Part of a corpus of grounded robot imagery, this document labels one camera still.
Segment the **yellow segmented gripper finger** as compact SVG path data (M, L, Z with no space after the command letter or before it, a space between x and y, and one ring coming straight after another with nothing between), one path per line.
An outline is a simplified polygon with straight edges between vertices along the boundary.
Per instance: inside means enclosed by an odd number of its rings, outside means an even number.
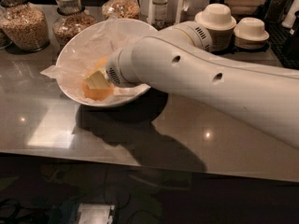
M104 68L99 68L90 71L84 78L85 83L89 89L107 89L110 87L111 82L107 76L107 72Z

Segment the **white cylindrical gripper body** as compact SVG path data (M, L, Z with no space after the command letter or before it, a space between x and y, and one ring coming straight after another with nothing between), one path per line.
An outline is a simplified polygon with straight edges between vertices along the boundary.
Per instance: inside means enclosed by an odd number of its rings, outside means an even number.
M124 49L118 49L108 57L106 71L109 80L119 88L132 88L139 84L134 72L131 53Z

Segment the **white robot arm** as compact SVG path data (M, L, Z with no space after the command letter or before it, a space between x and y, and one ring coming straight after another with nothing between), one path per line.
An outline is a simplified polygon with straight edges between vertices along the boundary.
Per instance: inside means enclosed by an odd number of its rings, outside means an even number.
M92 89L147 84L192 98L299 147L299 72L208 51L210 35L185 21L114 51L86 78Z

